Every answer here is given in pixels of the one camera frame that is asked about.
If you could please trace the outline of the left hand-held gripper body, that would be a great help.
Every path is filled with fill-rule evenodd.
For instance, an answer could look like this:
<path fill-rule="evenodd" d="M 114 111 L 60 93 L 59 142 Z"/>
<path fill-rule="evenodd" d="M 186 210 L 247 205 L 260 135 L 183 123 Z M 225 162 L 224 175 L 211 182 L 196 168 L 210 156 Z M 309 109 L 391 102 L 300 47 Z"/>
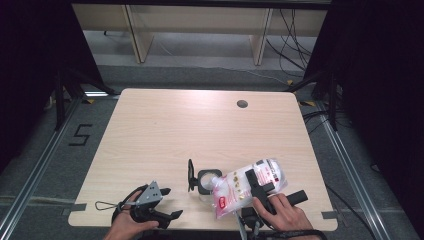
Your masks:
<path fill-rule="evenodd" d="M 156 181 L 141 188 L 141 194 L 136 197 L 135 204 L 130 209 L 130 215 L 135 222 L 157 221 L 159 228 L 166 229 L 170 222 L 168 214 L 155 210 L 164 196 L 160 193 L 160 188 Z"/>

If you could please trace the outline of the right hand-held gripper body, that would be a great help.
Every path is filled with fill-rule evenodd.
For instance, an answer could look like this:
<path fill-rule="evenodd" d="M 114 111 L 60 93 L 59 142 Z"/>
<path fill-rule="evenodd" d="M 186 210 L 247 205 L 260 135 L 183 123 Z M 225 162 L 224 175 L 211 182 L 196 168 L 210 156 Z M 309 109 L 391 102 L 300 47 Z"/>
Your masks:
<path fill-rule="evenodd" d="M 297 207 L 297 204 L 303 203 L 308 200 L 308 196 L 306 195 L 304 190 L 300 190 L 285 196 L 288 198 L 289 203 L 295 207 Z M 270 213 L 275 214 L 274 207 L 271 205 L 269 200 L 267 205 L 264 205 L 264 207 Z M 243 230 L 244 227 L 247 226 L 248 228 L 251 228 L 253 232 L 259 230 L 261 227 L 264 227 L 264 226 L 269 227 L 271 230 L 276 230 L 274 227 L 271 226 L 270 223 L 268 223 L 265 219 L 262 219 L 259 216 L 259 214 L 254 209 L 253 205 L 251 207 L 244 207 L 241 209 L 240 225 L 241 225 L 240 227 L 241 230 Z"/>

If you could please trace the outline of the red and white sugar bag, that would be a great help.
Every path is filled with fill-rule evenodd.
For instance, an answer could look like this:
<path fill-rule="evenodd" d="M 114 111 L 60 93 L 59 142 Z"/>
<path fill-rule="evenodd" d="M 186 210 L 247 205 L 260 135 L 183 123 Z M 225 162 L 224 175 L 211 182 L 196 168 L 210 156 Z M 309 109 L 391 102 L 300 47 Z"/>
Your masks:
<path fill-rule="evenodd" d="M 230 171 L 214 180 L 213 206 L 217 219 L 252 203 L 253 196 L 245 172 L 253 169 L 260 185 L 273 182 L 275 189 L 268 195 L 276 194 L 288 183 L 279 162 L 273 158 L 261 159 L 253 164 Z"/>

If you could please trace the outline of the person's right hand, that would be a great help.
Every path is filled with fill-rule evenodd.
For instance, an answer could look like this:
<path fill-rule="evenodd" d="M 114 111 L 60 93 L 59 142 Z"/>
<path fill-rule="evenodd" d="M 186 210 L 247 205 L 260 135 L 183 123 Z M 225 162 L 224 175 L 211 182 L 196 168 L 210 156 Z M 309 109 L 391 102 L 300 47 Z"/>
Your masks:
<path fill-rule="evenodd" d="M 313 229 L 304 211 L 298 207 L 292 206 L 283 193 L 272 195 L 268 200 L 274 207 L 275 214 L 266 210 L 257 197 L 253 198 L 253 207 L 259 216 L 270 223 L 276 230 L 294 231 Z"/>

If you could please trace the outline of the person's left hand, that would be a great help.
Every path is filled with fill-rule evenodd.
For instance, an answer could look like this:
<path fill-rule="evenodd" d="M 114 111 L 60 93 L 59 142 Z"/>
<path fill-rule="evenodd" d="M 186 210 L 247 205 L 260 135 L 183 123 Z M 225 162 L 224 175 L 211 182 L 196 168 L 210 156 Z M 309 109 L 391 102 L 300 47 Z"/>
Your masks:
<path fill-rule="evenodd" d="M 103 240 L 133 240 L 144 231 L 159 226 L 157 221 L 135 222 L 130 215 L 131 206 L 125 204 L 115 217 Z"/>

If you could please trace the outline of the black tripod stand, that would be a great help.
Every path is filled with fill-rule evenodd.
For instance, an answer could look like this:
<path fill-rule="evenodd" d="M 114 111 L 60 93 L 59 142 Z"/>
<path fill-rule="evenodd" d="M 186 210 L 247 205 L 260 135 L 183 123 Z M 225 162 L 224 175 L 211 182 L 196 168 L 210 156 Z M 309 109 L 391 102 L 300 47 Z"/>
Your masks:
<path fill-rule="evenodd" d="M 334 72 L 324 70 L 317 71 L 316 73 L 304 77 L 299 83 L 290 86 L 287 92 L 294 93 L 313 82 L 315 82 L 316 85 L 312 91 L 312 97 L 315 100 L 323 100 L 325 96 L 328 96 L 328 109 L 326 112 L 329 116 L 330 126 L 334 131 L 337 131 L 336 112 L 338 82 Z"/>
<path fill-rule="evenodd" d="M 66 120 L 64 91 L 67 91 L 72 99 L 81 99 L 85 95 L 81 85 L 88 84 L 105 92 L 108 95 L 119 95 L 118 91 L 106 86 L 103 83 L 101 76 L 93 78 L 75 68 L 67 67 L 59 69 L 55 75 L 54 82 L 54 93 L 56 99 L 56 130 L 59 130 L 64 125 Z"/>

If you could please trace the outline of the black curtain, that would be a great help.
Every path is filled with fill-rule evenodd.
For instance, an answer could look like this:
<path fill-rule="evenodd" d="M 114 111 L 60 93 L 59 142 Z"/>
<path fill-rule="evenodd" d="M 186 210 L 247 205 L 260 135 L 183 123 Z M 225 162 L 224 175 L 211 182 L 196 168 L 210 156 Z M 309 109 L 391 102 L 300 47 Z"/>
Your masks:
<path fill-rule="evenodd" d="M 307 74 L 325 72 L 424 238 L 424 0 L 330 0 Z"/>
<path fill-rule="evenodd" d="M 22 149 L 61 73 L 102 83 L 71 0 L 0 0 L 0 172 Z"/>

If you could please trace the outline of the aluminium floor rail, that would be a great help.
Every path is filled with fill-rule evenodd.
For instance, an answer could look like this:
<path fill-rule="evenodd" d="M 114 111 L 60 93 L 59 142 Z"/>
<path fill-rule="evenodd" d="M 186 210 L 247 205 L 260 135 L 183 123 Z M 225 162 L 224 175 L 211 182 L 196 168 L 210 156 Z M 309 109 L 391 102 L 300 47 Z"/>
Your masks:
<path fill-rule="evenodd" d="M 41 156 L 38 158 L 34 168 L 30 172 L 25 184 L 23 185 L 19 194 L 13 199 L 11 206 L 0 223 L 0 240 L 8 240 L 12 235 L 31 196 L 39 185 L 39 182 L 41 181 L 50 161 L 52 160 L 53 154 L 60 144 L 68 128 L 69 122 L 80 103 L 81 98 L 75 98 L 70 102 L 65 112 L 65 118 L 62 124 L 57 130 L 53 132 Z"/>
<path fill-rule="evenodd" d="M 330 124 L 330 118 L 321 116 L 321 120 L 375 239 L 391 240 L 384 221 L 364 186 L 338 132 Z"/>

